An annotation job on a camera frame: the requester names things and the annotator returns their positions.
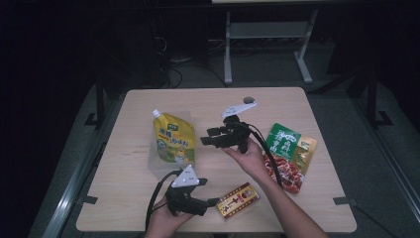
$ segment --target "metal frame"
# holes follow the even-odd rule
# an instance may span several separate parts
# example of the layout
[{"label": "metal frame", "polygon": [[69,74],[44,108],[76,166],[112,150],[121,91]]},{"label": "metal frame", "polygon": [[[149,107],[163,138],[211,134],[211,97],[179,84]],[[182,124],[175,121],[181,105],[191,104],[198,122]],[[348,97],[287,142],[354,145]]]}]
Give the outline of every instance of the metal frame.
[{"label": "metal frame", "polygon": [[252,39],[252,38],[302,38],[303,44],[294,56],[302,74],[303,81],[312,83],[304,56],[312,35],[318,9],[312,10],[309,21],[303,22],[262,22],[262,23],[232,23],[231,13],[226,14],[226,40],[225,40],[225,83],[232,84],[231,67],[231,39]]},{"label": "metal frame", "polygon": [[96,126],[95,129],[99,130],[105,118],[104,106],[104,88],[102,85],[102,75],[99,75],[96,77],[96,121],[93,120],[95,113],[90,113],[84,125]]},{"label": "metal frame", "polygon": [[[110,100],[109,103],[107,103],[107,111],[109,113],[118,113],[118,110],[115,110],[117,103],[117,101]],[[109,133],[106,133],[107,130],[104,128],[107,128],[112,123],[111,118],[113,118],[111,115],[104,117],[104,120],[101,123],[101,125],[104,126],[103,129],[94,130],[93,135],[90,138],[85,156],[77,163],[77,166],[74,169],[74,173],[71,176],[71,179],[64,193],[62,194],[62,197],[55,209],[49,225],[47,226],[47,229],[43,234],[43,237],[50,238],[60,236],[62,228],[71,213],[73,205],[77,201],[80,190],[83,187],[86,178],[89,176],[91,168],[96,160],[96,155],[102,150],[103,142],[107,141],[109,138]]]}]

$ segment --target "green snack bag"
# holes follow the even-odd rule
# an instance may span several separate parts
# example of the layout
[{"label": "green snack bag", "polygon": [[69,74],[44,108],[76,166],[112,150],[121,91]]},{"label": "green snack bag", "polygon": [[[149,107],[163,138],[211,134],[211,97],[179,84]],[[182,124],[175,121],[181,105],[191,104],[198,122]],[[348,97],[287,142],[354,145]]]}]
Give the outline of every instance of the green snack bag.
[{"label": "green snack bag", "polygon": [[264,155],[268,173],[275,179],[278,170],[284,190],[293,194],[300,191],[317,142],[278,123],[275,123],[266,138],[266,144],[276,162],[273,168],[267,155]]}]

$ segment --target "black cable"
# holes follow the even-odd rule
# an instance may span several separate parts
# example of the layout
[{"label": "black cable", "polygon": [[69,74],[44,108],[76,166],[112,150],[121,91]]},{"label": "black cable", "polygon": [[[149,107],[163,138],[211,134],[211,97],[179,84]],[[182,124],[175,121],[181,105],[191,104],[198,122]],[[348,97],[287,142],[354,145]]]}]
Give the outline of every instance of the black cable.
[{"label": "black cable", "polygon": [[283,184],[281,183],[281,176],[280,173],[278,172],[278,168],[277,168],[277,163],[274,160],[274,157],[271,154],[271,151],[269,150],[268,146],[266,145],[266,143],[264,142],[264,140],[260,137],[260,135],[251,130],[250,131],[253,133],[253,135],[257,138],[257,140],[260,142],[260,144],[262,145],[262,148],[265,151],[265,154],[268,156],[269,161],[271,162],[272,168],[274,170],[274,174],[275,174],[275,179],[277,180],[277,184],[283,188]]},{"label": "black cable", "polygon": [[215,47],[212,47],[208,52],[208,56],[209,57],[218,57],[225,50],[225,41],[224,40],[215,40],[213,42],[217,42],[217,43],[220,43],[220,44],[216,45]]},{"label": "black cable", "polygon": [[154,208],[154,209],[152,210],[152,213],[154,213],[154,211],[158,210],[159,208],[161,208],[161,207],[163,207],[163,206],[165,206],[165,205],[167,205],[167,202],[165,202],[164,204],[162,204],[162,205],[158,206],[157,208]]},{"label": "black cable", "polygon": [[222,84],[225,87],[228,87],[229,86],[228,84],[225,83],[225,81],[222,79],[222,77],[220,77],[219,74],[217,74],[217,72],[215,72],[209,66],[200,65],[200,64],[194,64],[194,65],[177,65],[176,67],[202,67],[202,68],[205,68],[205,69],[209,70],[210,72],[212,72],[219,79],[219,81],[222,82]]},{"label": "black cable", "polygon": [[234,58],[247,58],[247,57],[251,57],[251,56],[254,56],[256,54],[259,54],[259,53],[265,51],[264,47],[258,46],[257,44],[254,43],[254,45],[257,45],[259,48],[261,48],[261,50],[259,50],[255,46],[252,46],[252,44],[253,43],[250,43],[249,41],[238,41],[235,44],[232,43],[231,44],[231,55],[232,55],[232,57],[234,57]]},{"label": "black cable", "polygon": [[179,75],[179,83],[177,83],[176,85],[173,85],[172,82],[170,81],[170,78],[169,78],[168,83],[167,83],[169,88],[177,88],[181,84],[181,82],[183,80],[182,73],[180,71],[176,70],[173,67],[169,67],[167,70],[172,70],[172,71],[178,73],[178,75]]},{"label": "black cable", "polygon": [[160,192],[163,183],[169,178],[170,176],[176,175],[179,176],[182,173],[182,170],[179,171],[172,171],[167,174],[164,178],[161,179],[160,182],[157,183],[157,187],[155,188],[154,194],[151,197],[151,201],[149,202],[148,212],[146,213],[146,226],[145,226],[145,233],[148,231],[149,222],[151,221],[152,213],[154,212],[154,205],[158,197],[158,193]]},{"label": "black cable", "polygon": [[277,180],[277,184],[281,188],[283,188],[283,184],[281,183],[281,176],[280,176],[280,173],[278,172],[278,169],[277,169],[277,163],[275,162],[274,157],[271,154],[271,151],[269,150],[268,146],[266,145],[265,140],[263,139],[263,136],[260,136],[259,135],[259,133],[261,133],[261,132],[257,129],[257,127],[255,127],[253,125],[250,125],[250,124],[247,124],[247,125],[256,128],[259,133],[253,131],[251,128],[249,128],[248,126],[246,126],[246,125],[244,125],[242,123],[235,122],[235,123],[232,123],[232,124],[239,125],[239,126],[242,126],[242,127],[246,128],[259,141],[260,145],[262,146],[262,149],[265,151],[265,154],[268,156],[268,159],[271,162],[272,168],[274,170],[275,179]]}]

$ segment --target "gray floor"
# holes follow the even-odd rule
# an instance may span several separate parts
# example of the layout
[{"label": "gray floor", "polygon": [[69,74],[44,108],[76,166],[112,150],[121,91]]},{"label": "gray floor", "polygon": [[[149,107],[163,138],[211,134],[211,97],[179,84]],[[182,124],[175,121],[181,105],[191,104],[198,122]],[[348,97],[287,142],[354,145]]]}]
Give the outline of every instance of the gray floor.
[{"label": "gray floor", "polygon": [[[325,73],[333,43],[309,46],[305,60],[314,79],[312,84],[305,84],[298,71],[292,54],[297,47],[298,43],[284,42],[275,49],[257,49],[253,55],[233,57],[231,87],[299,86],[311,90],[337,77]],[[200,62],[188,61],[174,68],[182,74],[179,88],[224,87],[222,55],[211,57],[205,67]],[[172,84],[180,80],[175,71],[169,75]],[[398,237],[419,237],[419,220],[410,209],[377,138],[383,139],[414,189],[420,190],[420,135],[401,112],[392,93],[382,85],[378,86],[377,109],[385,111],[394,125],[372,130],[360,109],[366,99],[349,98],[345,93],[348,84],[345,82],[323,95],[308,95],[346,196],[354,199],[362,210],[353,208],[358,223],[356,232],[331,236],[392,237],[375,220]],[[80,108],[30,237],[44,234],[77,163],[86,157],[89,148],[99,148],[106,142],[111,133],[124,95],[119,100],[106,100],[106,122],[100,130],[95,130],[84,125],[88,114],[95,112],[94,91],[94,88],[90,90]],[[83,233],[75,228],[80,200],[87,193],[94,172],[95,168],[81,189],[79,199],[74,201],[61,237],[138,237],[138,233]]]}]

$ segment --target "wooden table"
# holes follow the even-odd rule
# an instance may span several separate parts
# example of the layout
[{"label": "wooden table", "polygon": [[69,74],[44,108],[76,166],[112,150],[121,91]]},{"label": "wooden table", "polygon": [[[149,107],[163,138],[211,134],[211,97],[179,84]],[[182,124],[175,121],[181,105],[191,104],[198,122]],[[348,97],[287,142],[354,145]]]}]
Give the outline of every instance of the wooden table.
[{"label": "wooden table", "polygon": [[[290,195],[326,232],[353,232],[357,224],[347,204],[336,205],[334,197],[345,196],[306,95],[297,87],[156,89],[132,90],[127,94],[92,182],[76,226],[81,231],[144,231],[146,211],[158,179],[148,169],[153,139],[152,111],[190,111],[197,137],[196,168],[205,186],[192,196],[199,199],[223,196],[249,181],[260,194],[259,202],[237,217],[224,221],[216,208],[195,216],[180,227],[186,232],[282,232],[260,187],[236,162],[213,146],[202,146],[206,130],[223,125],[227,106],[243,103],[246,96],[258,103],[241,113],[241,121],[253,124],[266,137],[277,122],[318,141],[306,180],[297,195]],[[162,197],[171,177],[160,191]]]}]

